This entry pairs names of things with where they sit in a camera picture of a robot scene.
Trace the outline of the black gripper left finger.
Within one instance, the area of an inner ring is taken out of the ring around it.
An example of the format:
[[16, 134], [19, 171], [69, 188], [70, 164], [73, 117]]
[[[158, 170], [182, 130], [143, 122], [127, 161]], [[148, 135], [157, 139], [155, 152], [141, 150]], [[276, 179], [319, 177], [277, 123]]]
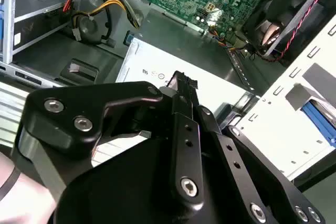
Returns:
[[188, 210], [204, 203], [199, 125], [187, 80], [41, 89], [26, 100], [15, 141], [53, 198], [79, 176], [151, 139], [172, 143], [170, 189]]

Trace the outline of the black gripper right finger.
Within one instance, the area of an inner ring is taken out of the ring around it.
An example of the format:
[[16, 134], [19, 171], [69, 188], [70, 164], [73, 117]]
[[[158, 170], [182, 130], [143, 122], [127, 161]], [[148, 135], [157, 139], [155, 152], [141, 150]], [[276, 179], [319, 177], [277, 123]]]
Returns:
[[200, 105], [197, 81], [188, 79], [201, 141], [224, 175], [234, 223], [325, 223], [320, 211], [236, 127], [220, 130], [213, 113]]

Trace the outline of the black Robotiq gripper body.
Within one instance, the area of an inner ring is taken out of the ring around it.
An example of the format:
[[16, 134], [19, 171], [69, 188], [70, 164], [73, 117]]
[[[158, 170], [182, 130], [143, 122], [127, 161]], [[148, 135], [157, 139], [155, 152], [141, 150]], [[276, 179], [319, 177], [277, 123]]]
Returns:
[[170, 189], [172, 143], [151, 139], [76, 178], [64, 191], [54, 223], [251, 223], [210, 134], [201, 134], [204, 205], [192, 212]]

